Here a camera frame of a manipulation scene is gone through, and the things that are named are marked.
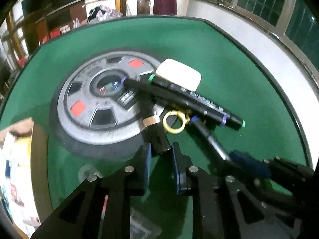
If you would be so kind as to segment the brown cardboard box tray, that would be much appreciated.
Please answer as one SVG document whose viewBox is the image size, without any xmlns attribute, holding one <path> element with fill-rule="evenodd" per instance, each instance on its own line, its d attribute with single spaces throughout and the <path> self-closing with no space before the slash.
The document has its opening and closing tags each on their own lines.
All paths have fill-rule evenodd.
<svg viewBox="0 0 319 239">
<path fill-rule="evenodd" d="M 31 136 L 30 167 L 18 166 L 15 141 Z M 1 225 L 14 238 L 31 238 L 52 213 L 48 183 L 48 135 L 33 118 L 1 130 Z M 24 207 L 11 196 L 10 184 L 23 195 Z"/>
</svg>

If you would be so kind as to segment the red white medicine box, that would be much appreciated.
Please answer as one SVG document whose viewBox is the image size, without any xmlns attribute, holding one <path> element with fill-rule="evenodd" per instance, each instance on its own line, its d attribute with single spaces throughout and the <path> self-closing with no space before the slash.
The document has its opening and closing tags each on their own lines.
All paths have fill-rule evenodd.
<svg viewBox="0 0 319 239">
<path fill-rule="evenodd" d="M 24 207 L 24 199 L 23 195 L 21 194 L 21 191 L 17 189 L 17 187 L 14 184 L 10 184 L 10 189 L 11 189 L 11 196 L 12 200 L 20 207 Z"/>
</svg>

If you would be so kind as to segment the pile of clothes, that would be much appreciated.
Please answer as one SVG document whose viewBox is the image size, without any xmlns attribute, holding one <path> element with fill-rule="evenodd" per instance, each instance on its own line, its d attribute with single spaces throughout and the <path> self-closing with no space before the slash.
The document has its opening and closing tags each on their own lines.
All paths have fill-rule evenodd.
<svg viewBox="0 0 319 239">
<path fill-rule="evenodd" d="M 104 22 L 115 18 L 122 17 L 123 14 L 115 9 L 106 7 L 105 5 L 99 5 L 89 11 L 88 23 L 96 24 L 98 22 Z"/>
</svg>

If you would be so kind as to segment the black marker green cap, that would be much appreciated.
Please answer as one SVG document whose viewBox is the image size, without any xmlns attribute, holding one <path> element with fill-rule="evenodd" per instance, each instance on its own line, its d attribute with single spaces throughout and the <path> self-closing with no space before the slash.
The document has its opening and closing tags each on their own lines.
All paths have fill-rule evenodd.
<svg viewBox="0 0 319 239">
<path fill-rule="evenodd" d="M 186 99 L 188 102 L 193 103 L 195 106 L 192 106 L 191 108 L 194 111 L 197 111 L 201 116 L 212 119 L 220 127 L 227 126 L 237 131 L 245 127 L 245 121 L 242 118 L 194 91 L 187 90 L 156 74 L 152 74 L 149 77 L 148 83 L 165 88 L 183 99 Z"/>
</svg>

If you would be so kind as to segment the black marker purple cap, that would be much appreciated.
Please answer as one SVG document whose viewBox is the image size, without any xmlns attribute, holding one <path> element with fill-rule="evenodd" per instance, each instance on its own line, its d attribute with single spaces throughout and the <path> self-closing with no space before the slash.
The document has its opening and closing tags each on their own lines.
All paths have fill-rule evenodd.
<svg viewBox="0 0 319 239">
<path fill-rule="evenodd" d="M 190 110 L 193 115 L 199 115 L 202 118 L 208 118 L 218 123 L 219 126 L 225 126 L 227 116 L 223 113 L 218 113 L 215 110 L 200 106 L 194 100 L 187 99 L 184 96 L 179 96 L 165 88 L 148 85 L 140 81 L 132 80 L 130 78 L 123 78 L 121 83 L 129 88 L 134 88 L 142 93 L 150 94 L 154 97 L 159 97 L 167 102 L 174 104 L 182 109 Z"/>
</svg>

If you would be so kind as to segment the black marker gold band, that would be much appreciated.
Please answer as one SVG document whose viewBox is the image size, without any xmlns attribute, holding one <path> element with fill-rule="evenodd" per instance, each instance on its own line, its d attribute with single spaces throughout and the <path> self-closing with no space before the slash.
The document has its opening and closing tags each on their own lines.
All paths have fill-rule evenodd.
<svg viewBox="0 0 319 239">
<path fill-rule="evenodd" d="M 154 154 L 164 154 L 171 149 L 160 115 L 148 96 L 138 95 L 138 108 L 142 117 L 143 137 L 151 144 Z"/>
</svg>

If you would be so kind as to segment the clear packet with red part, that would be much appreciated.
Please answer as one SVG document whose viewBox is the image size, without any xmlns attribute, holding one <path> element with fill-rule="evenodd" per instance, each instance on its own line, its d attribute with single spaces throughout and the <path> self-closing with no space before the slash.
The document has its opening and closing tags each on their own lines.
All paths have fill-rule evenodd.
<svg viewBox="0 0 319 239">
<path fill-rule="evenodd" d="M 145 218 L 136 209 L 130 209 L 130 238 L 158 238 L 162 229 Z"/>
</svg>

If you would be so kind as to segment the cream rounded plastic case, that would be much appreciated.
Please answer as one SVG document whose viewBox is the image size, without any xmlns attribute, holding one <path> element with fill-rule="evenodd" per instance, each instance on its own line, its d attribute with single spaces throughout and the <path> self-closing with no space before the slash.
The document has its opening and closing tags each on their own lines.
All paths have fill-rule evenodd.
<svg viewBox="0 0 319 239">
<path fill-rule="evenodd" d="M 164 60 L 155 73 L 157 76 L 190 91 L 197 90 L 202 78 L 197 70 L 170 58 Z"/>
</svg>

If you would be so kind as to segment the yellow tape roll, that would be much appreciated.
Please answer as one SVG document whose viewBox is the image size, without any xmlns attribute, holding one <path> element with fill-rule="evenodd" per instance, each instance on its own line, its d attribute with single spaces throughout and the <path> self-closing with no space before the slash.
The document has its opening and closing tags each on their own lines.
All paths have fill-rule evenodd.
<svg viewBox="0 0 319 239">
<path fill-rule="evenodd" d="M 31 136 L 19 138 L 15 141 L 16 161 L 18 166 L 30 167 L 31 161 Z"/>
</svg>

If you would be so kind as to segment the round grey mahjong table hub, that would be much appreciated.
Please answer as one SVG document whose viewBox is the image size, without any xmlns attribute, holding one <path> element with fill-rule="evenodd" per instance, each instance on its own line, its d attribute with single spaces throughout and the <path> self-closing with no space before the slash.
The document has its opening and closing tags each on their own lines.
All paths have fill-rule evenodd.
<svg viewBox="0 0 319 239">
<path fill-rule="evenodd" d="M 147 50 L 106 50 L 80 62 L 60 81 L 50 103 L 49 125 L 71 154 L 119 161 L 144 144 L 136 92 L 125 77 L 146 81 L 163 57 Z"/>
</svg>

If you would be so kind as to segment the window with green grille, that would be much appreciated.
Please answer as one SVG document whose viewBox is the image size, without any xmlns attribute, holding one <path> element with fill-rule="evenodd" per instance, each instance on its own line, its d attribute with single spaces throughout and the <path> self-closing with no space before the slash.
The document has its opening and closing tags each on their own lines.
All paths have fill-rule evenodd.
<svg viewBox="0 0 319 239">
<path fill-rule="evenodd" d="M 303 0 L 206 0 L 224 5 L 271 32 L 318 68 L 318 20 Z"/>
</svg>

